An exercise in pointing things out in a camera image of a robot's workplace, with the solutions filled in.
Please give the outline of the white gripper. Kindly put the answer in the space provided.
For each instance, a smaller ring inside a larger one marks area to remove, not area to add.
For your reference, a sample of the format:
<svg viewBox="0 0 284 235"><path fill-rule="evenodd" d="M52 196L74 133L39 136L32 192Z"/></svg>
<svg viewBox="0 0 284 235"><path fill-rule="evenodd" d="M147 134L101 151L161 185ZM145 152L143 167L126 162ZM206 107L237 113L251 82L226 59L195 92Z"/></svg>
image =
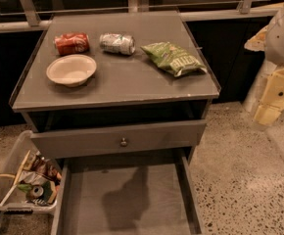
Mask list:
<svg viewBox="0 0 284 235"><path fill-rule="evenodd" d="M278 66L284 66L284 7L267 25L247 40L244 48L263 51L266 58ZM273 124L284 111L284 68L275 70L268 78L254 115L261 125Z"/></svg>

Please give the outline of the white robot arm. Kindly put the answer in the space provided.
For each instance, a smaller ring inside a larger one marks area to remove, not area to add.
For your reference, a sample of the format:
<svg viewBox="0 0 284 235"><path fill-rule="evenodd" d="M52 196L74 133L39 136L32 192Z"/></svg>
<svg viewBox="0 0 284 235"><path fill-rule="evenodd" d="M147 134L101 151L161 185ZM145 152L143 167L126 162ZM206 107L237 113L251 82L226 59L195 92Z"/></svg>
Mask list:
<svg viewBox="0 0 284 235"><path fill-rule="evenodd" d="M284 111L284 4L269 24L245 43L251 51L263 51L265 59L276 65L266 77L254 121L261 125L273 124Z"/></svg>

